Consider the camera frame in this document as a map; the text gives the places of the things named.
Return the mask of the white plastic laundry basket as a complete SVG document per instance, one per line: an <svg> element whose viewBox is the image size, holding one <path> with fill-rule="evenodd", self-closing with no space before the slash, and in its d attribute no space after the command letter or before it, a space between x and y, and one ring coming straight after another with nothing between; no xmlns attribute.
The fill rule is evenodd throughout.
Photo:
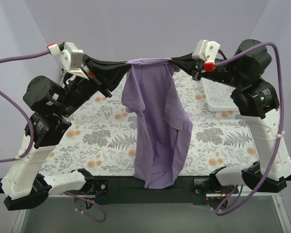
<svg viewBox="0 0 291 233"><path fill-rule="evenodd" d="M212 112L238 111L230 95L235 88L201 79L209 110Z"/></svg>

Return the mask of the purple t shirt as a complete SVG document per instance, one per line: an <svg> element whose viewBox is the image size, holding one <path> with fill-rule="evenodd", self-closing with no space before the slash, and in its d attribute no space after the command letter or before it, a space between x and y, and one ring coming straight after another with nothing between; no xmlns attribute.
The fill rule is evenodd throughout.
<svg viewBox="0 0 291 233"><path fill-rule="evenodd" d="M174 184L190 147L193 124L183 108L173 75L180 69L170 58L127 62L122 104L136 114L134 177L147 189Z"/></svg>

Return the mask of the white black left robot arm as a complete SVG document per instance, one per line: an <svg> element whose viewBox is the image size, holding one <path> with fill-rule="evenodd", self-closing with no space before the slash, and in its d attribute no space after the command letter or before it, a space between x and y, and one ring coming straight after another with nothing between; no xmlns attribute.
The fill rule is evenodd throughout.
<svg viewBox="0 0 291 233"><path fill-rule="evenodd" d="M89 194L95 186L94 177L84 168L57 176L44 176L40 169L71 126L68 117L97 92L111 97L130 65L88 55L76 58L62 54L60 59L64 70L75 79L60 86L37 76L23 96L33 114L27 117L21 149L12 167L0 179L0 193L6 196L4 205L10 211L33 209L50 195L66 191Z"/></svg>

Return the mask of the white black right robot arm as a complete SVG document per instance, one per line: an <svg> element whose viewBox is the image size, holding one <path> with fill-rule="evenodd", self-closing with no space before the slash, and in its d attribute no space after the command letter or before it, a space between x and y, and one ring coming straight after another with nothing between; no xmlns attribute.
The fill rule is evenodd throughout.
<svg viewBox="0 0 291 233"><path fill-rule="evenodd" d="M173 57L172 64L191 75L233 88L231 99L248 125L259 160L249 166L221 167L204 181L215 193L245 185L254 192L278 193L291 181L291 159L284 141L283 90L262 75L272 61L272 42L246 39L231 58L217 59L217 42L201 40L193 53Z"/></svg>

